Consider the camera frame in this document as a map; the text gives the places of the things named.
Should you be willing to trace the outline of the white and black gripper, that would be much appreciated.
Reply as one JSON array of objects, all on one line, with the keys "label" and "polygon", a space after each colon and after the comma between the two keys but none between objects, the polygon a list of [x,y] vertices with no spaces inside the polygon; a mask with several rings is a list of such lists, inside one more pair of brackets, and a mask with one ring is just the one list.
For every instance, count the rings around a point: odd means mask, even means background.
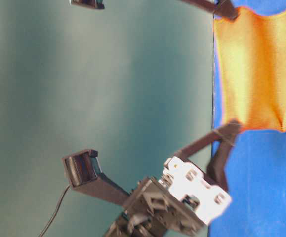
[{"label": "white and black gripper", "polygon": [[[161,234],[174,230],[182,234],[196,234],[222,215],[232,202],[227,193],[225,165],[236,136],[241,130],[236,120],[213,129],[210,133],[174,153],[164,164],[160,179],[145,178],[124,203],[128,218],[127,231]],[[220,141],[206,173],[217,184],[204,179],[204,173],[188,158]]]}]

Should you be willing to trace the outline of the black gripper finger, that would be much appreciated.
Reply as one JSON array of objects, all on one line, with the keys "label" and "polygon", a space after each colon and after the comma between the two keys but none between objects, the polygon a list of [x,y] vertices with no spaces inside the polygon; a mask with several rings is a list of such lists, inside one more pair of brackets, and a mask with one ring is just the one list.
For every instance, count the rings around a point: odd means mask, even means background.
[{"label": "black gripper finger", "polygon": [[182,0],[182,2],[229,20],[235,20],[238,17],[238,11],[230,0],[219,0],[217,4],[207,0]]}]

